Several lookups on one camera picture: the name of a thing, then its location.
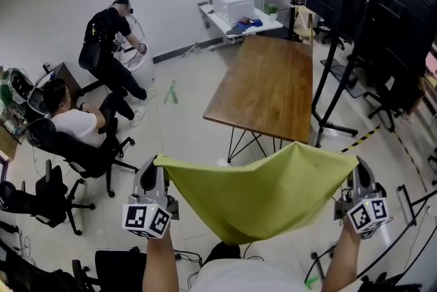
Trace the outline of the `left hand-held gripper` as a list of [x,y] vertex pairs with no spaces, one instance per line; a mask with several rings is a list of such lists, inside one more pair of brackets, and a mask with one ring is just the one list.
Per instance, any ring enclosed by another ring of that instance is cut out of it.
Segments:
[[168,193],[169,176],[154,165],[156,157],[137,171],[122,213],[122,228],[148,239],[162,239],[171,221],[180,219],[178,201]]

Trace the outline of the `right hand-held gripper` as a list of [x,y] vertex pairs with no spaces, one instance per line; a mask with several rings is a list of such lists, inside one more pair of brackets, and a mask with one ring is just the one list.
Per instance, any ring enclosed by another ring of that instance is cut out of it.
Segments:
[[358,165],[346,178],[346,188],[335,201],[334,220],[343,222],[348,218],[354,231],[368,239],[391,217],[386,190],[376,182],[368,163],[359,156],[357,160]]

